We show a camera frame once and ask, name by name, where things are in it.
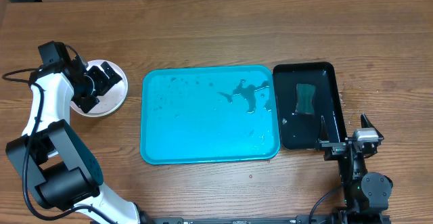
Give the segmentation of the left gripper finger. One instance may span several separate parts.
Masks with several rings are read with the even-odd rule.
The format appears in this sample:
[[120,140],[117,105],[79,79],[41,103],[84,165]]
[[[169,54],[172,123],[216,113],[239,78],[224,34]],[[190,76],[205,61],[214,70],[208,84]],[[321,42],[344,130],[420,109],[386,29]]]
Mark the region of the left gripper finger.
[[99,99],[93,95],[76,99],[76,105],[87,114],[99,103]]
[[113,67],[111,67],[111,65],[109,65],[108,62],[103,62],[101,64],[101,67],[103,68],[105,74],[107,75],[111,85],[115,85],[116,83],[122,80],[122,77],[117,72],[114,71]]

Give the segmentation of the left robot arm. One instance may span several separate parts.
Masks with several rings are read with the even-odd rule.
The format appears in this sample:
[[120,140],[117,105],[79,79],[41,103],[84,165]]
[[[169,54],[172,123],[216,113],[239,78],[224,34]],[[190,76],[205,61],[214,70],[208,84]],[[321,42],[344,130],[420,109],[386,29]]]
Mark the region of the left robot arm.
[[126,98],[128,80],[108,61],[87,63],[71,46],[50,41],[38,47],[42,64],[29,68],[25,83],[32,107],[22,135],[5,153],[22,181],[24,202],[38,219],[55,221],[74,212],[93,223],[151,223],[134,202],[104,182],[101,167],[70,126],[70,107],[89,113],[101,99],[104,115]]

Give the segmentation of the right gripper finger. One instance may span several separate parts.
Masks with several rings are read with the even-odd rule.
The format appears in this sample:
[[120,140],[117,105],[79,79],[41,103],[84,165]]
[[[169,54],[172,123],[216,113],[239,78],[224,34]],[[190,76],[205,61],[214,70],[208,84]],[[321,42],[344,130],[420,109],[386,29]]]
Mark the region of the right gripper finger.
[[321,126],[319,132],[319,141],[329,141],[329,135],[327,132],[327,127],[325,123],[324,116],[321,116]]
[[370,122],[370,120],[368,119],[367,115],[362,113],[360,115],[360,119],[361,119],[361,127],[363,129],[374,129],[376,130],[376,128],[373,126],[373,124]]

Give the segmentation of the white plate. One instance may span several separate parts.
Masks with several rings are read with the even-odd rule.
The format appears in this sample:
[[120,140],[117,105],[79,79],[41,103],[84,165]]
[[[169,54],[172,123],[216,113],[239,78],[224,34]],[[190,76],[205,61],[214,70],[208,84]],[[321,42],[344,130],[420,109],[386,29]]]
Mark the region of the white plate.
[[109,89],[105,95],[98,96],[99,103],[88,113],[84,113],[74,102],[71,102],[70,107],[82,116],[93,118],[107,116],[119,109],[126,99],[129,89],[128,79],[124,71],[118,65],[107,60],[91,60],[87,70],[90,70],[92,67],[98,67],[100,70],[103,70],[101,65],[104,62],[107,62],[113,71],[120,75],[121,80]]

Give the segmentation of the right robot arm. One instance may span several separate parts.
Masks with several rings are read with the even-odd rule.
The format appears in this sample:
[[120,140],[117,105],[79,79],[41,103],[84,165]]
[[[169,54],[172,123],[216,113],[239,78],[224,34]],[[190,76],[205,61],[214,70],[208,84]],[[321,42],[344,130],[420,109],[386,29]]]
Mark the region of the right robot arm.
[[[316,202],[309,213],[309,223],[316,220],[317,223],[391,224],[390,217],[383,212],[388,209],[393,182],[383,174],[369,172],[365,165],[365,159],[378,152],[383,140],[384,136],[365,114],[361,115],[361,128],[341,142],[329,140],[325,119],[321,119],[316,146],[324,152],[325,160],[338,162],[341,184]],[[343,191],[346,206],[336,207],[326,217],[315,216],[320,203],[338,191]]]

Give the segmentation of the green scrubbing sponge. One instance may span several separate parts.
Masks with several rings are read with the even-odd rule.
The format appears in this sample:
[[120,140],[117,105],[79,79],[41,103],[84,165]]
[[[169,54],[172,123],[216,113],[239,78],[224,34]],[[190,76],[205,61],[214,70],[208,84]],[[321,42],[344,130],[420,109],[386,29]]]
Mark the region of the green scrubbing sponge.
[[310,115],[315,113],[313,106],[315,90],[314,85],[300,83],[296,85],[296,113]]

